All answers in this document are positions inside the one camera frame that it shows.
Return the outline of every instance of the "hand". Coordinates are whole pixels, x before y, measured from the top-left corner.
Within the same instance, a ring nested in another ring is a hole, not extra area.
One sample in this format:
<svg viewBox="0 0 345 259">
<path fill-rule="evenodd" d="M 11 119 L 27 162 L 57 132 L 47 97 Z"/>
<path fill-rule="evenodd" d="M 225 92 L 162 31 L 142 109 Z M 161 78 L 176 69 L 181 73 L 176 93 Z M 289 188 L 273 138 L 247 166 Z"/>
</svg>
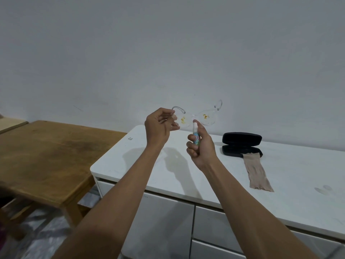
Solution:
<svg viewBox="0 0 345 259">
<path fill-rule="evenodd" d="M 207 133 L 205 127 L 197 120 L 193 120 L 198 124 L 198 134 L 201 136 L 200 146 L 193 144 L 195 135 L 188 135 L 187 153 L 191 156 L 192 161 L 202 171 L 205 172 L 211 162 L 218 160 L 215 150 L 215 144 L 211 136 Z"/>
<path fill-rule="evenodd" d="M 145 128 L 148 147 L 162 149 L 169 139 L 170 131 L 180 129 L 175 123 L 177 116 L 173 113 L 175 110 L 159 108 L 146 118 Z"/>
</svg>

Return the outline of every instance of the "forearm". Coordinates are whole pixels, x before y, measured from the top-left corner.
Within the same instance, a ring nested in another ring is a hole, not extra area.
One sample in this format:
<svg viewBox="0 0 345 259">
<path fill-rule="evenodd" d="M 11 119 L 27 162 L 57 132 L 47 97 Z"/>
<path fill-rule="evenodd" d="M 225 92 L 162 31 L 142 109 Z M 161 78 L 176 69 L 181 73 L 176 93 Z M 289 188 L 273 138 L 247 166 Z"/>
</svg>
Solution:
<svg viewBox="0 0 345 259">
<path fill-rule="evenodd" d="M 219 160 L 211 163 L 203 172 L 248 259 L 317 258 L 252 197 Z"/>
<path fill-rule="evenodd" d="M 97 258 L 115 258 L 121 251 L 159 153 L 159 147 L 146 148 L 123 178 L 85 216 L 54 258 L 81 255 L 93 258 L 93 254 Z"/>
</svg>

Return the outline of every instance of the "small spray bottle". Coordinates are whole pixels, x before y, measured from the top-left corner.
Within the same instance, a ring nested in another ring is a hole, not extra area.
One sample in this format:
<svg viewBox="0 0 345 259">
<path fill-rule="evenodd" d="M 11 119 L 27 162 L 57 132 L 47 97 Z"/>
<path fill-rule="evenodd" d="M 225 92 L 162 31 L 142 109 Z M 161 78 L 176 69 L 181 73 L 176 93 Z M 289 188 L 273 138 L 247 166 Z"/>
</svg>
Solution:
<svg viewBox="0 0 345 259">
<path fill-rule="evenodd" d="M 195 141 L 193 142 L 197 146 L 200 145 L 200 135 L 198 134 L 198 124 L 196 122 L 193 123 L 193 135 L 196 137 Z"/>
</svg>

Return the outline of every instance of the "right hand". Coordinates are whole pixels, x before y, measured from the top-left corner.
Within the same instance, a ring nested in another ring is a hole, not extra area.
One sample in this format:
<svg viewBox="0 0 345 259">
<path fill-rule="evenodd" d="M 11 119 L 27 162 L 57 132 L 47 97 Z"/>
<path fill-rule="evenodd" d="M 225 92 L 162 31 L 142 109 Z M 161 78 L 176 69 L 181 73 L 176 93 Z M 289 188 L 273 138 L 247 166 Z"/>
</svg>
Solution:
<svg viewBox="0 0 345 259">
<path fill-rule="evenodd" d="M 193 144 L 195 141 L 195 136 L 188 135 L 188 140 L 192 142 L 187 142 L 187 153 L 191 156 L 192 161 L 195 165 L 202 171 L 209 167 L 211 162 L 218 160 L 215 150 L 215 144 L 212 141 L 211 136 L 207 133 L 205 127 L 197 120 L 193 120 L 198 124 L 198 134 L 201 136 L 200 146 Z"/>
</svg>

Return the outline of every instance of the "wooden tabletop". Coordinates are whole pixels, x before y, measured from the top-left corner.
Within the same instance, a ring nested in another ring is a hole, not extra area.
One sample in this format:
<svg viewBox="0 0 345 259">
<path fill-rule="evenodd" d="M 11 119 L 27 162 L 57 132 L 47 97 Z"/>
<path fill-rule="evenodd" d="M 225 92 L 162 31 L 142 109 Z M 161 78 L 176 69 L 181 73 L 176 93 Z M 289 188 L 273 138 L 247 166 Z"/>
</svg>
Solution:
<svg viewBox="0 0 345 259">
<path fill-rule="evenodd" d="M 94 185 L 90 166 L 126 133 L 36 121 L 0 134 L 0 187 L 60 207 Z"/>
</svg>

